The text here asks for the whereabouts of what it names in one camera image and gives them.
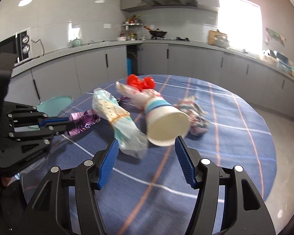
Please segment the purple foil wrapper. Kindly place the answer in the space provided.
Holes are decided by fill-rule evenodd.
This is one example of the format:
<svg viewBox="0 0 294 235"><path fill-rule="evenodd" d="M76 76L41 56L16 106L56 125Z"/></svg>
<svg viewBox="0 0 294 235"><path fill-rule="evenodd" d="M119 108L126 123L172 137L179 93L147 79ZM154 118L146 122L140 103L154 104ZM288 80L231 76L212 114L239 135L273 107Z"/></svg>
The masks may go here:
<svg viewBox="0 0 294 235"><path fill-rule="evenodd" d="M70 137L85 132L90 129L92 125L101 121L101 117L99 117L93 109L71 113L69 119L75 124L75 127L68 132Z"/></svg>

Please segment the teal printed plastic bag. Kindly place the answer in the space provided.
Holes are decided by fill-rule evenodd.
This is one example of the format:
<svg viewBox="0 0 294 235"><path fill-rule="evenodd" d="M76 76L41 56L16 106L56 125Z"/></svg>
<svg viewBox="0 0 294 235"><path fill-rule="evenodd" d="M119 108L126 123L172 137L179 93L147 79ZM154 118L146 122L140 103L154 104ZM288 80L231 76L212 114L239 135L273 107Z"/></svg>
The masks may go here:
<svg viewBox="0 0 294 235"><path fill-rule="evenodd" d="M130 113L120 107L110 92L102 88L94 89L92 109L112 126L114 138L124 154L140 160L145 158L148 151L146 134L137 128Z"/></svg>

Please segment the plaid cloth rag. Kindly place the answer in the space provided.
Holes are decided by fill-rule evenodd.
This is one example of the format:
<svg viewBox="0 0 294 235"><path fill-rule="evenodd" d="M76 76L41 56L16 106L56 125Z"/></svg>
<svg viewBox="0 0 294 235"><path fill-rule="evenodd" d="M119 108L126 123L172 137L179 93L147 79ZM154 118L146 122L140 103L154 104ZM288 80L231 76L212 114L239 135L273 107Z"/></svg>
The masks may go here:
<svg viewBox="0 0 294 235"><path fill-rule="evenodd" d="M188 115L191 135L201 136L208 132L210 122L204 117L207 113L196 103L195 96L179 100L174 107Z"/></svg>

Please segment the red plastic bag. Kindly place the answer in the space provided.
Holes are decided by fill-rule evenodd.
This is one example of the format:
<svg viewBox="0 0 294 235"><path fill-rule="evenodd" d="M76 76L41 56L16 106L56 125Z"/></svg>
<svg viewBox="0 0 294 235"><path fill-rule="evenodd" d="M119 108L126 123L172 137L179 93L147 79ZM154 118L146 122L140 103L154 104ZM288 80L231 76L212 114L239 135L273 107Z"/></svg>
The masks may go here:
<svg viewBox="0 0 294 235"><path fill-rule="evenodd" d="M146 76L143 79L141 79L134 74L131 74L127 77L127 85L137 88L140 91L155 88L155 82L153 77Z"/></svg>

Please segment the white paper cup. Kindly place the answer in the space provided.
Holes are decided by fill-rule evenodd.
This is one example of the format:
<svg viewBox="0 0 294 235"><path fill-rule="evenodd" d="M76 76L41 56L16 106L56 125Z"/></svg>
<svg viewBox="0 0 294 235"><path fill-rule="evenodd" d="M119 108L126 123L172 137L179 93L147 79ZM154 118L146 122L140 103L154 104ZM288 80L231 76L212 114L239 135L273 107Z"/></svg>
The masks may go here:
<svg viewBox="0 0 294 235"><path fill-rule="evenodd" d="M176 137L185 137L190 130L189 116L161 97L151 98L144 106L144 111L146 136L156 146L172 146Z"/></svg>

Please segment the teal trash bucket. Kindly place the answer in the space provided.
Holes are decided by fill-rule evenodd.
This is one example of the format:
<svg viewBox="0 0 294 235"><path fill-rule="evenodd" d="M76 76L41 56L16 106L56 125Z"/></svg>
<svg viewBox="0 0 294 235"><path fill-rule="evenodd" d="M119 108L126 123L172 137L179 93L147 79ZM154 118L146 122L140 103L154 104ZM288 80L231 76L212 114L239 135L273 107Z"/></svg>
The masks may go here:
<svg viewBox="0 0 294 235"><path fill-rule="evenodd" d="M70 96L52 97L49 100L41 102L36 107L36 112L32 113L44 113L47 115L46 118L57 117L60 114L60 112L64 110L67 106L69 106L72 102L73 98Z"/></svg>

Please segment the silver black microwave oven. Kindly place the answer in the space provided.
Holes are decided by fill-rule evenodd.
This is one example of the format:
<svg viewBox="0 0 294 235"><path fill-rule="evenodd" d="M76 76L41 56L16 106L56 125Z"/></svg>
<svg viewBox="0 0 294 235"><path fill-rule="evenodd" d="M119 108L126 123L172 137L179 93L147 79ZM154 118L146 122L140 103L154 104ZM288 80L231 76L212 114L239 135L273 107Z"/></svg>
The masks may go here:
<svg viewBox="0 0 294 235"><path fill-rule="evenodd" d="M15 64L27 61L32 57L31 29L16 32L13 36L0 41L0 54L12 54Z"/></svg>

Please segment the metal spice rack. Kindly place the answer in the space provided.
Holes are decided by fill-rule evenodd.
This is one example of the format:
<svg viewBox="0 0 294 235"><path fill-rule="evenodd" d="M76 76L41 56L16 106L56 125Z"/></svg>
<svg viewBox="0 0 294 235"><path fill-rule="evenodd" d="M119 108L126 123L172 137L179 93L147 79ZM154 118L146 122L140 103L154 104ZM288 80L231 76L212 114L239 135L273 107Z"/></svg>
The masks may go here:
<svg viewBox="0 0 294 235"><path fill-rule="evenodd" d="M143 30L143 22L139 14L133 14L122 24L119 37L125 40L140 40Z"/></svg>

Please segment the grey lower cabinets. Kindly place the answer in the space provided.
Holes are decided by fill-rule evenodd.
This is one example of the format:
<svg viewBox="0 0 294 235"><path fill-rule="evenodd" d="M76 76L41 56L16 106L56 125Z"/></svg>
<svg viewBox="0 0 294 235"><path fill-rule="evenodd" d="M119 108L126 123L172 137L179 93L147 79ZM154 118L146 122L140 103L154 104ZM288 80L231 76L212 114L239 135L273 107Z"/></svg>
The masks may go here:
<svg viewBox="0 0 294 235"><path fill-rule="evenodd" d="M55 96L78 98L127 76L126 43L100 43L48 54L16 66L6 99L37 105ZM201 79L248 103L294 118L294 79L275 66L246 55L185 42L134 46L137 72Z"/></svg>

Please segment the black wok with lid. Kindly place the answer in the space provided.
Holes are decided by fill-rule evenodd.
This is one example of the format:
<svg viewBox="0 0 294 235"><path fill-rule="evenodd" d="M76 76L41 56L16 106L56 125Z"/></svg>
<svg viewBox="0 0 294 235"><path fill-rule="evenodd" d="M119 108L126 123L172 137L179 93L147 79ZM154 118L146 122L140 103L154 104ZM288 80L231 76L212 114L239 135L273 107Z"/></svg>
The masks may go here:
<svg viewBox="0 0 294 235"><path fill-rule="evenodd" d="M144 28L149 31L149 33L151 35L151 39L165 39L165 35L167 34L166 31L161 31L159 29L152 30L151 28L147 27L146 25L144 26Z"/></svg>

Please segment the white covered bowl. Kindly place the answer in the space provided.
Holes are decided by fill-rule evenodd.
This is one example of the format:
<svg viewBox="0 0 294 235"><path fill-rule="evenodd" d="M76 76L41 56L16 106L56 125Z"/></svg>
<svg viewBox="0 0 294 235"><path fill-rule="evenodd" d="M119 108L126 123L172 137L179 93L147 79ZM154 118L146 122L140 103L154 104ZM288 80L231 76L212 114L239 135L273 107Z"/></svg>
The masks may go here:
<svg viewBox="0 0 294 235"><path fill-rule="evenodd" d="M222 36L222 35L215 35L214 44L220 48L228 48L229 47L228 37Z"/></svg>

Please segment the black range hood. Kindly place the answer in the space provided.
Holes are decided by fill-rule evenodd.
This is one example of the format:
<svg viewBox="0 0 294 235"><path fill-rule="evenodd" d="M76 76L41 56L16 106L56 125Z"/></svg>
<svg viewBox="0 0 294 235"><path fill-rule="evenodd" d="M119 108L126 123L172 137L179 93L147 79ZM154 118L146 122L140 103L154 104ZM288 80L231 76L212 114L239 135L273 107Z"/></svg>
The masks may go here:
<svg viewBox="0 0 294 235"><path fill-rule="evenodd" d="M141 0L150 7L163 6L180 6L180 7L197 7L197 0Z"/></svg>

